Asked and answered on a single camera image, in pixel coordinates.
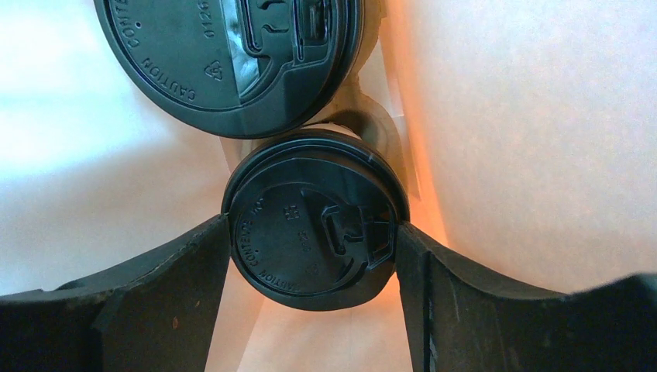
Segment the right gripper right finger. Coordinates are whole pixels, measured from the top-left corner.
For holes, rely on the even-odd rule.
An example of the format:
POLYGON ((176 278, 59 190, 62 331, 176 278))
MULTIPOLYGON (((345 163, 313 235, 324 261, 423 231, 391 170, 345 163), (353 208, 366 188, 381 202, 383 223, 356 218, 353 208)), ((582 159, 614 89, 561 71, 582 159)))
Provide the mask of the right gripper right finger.
POLYGON ((654 371, 656 276, 574 294, 474 262, 411 224, 397 276, 415 371, 654 371))

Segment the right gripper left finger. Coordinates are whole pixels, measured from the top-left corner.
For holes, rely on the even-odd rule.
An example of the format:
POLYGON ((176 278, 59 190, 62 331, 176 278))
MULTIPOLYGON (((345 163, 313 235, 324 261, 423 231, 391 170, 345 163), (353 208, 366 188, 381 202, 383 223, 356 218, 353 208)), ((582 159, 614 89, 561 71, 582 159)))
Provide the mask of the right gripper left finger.
POLYGON ((3 371, 203 371, 230 258, 217 215, 52 291, 1 298, 3 371))

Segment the black coffee cup lid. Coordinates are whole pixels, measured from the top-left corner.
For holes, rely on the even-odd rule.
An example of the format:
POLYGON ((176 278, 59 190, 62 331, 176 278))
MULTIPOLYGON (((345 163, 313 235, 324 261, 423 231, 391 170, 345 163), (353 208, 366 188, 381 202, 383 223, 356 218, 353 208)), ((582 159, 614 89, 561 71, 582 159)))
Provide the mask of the black coffee cup lid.
POLYGON ((222 213, 241 275, 265 297, 315 312, 375 298, 395 270, 397 229, 410 219, 383 156, 327 129, 249 153, 229 179, 222 213))

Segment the orange paper bag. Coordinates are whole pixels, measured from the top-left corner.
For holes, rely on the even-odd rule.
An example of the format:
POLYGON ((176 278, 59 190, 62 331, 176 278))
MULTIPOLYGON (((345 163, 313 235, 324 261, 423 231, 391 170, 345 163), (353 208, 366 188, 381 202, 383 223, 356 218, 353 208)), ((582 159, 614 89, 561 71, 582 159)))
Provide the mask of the orange paper bag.
MULTIPOLYGON (((233 138, 148 99, 96 2, 1 3, 1 298, 228 219, 233 138)), ((656 276, 654 1, 379 2, 359 78, 401 130, 401 226, 565 295, 656 276)), ((415 371, 396 255, 372 300, 305 311, 241 275, 230 234, 203 371, 415 371)))

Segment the single pulp cup carrier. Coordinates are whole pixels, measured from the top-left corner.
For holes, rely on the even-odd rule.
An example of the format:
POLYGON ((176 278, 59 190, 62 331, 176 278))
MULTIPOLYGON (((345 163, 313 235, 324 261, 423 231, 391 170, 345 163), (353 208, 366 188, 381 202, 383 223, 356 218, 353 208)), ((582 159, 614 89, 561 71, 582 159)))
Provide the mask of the single pulp cup carrier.
POLYGON ((362 139, 407 180, 399 125, 363 91, 377 48, 379 1, 224 1, 244 135, 223 139, 230 170, 268 139, 329 129, 362 139))

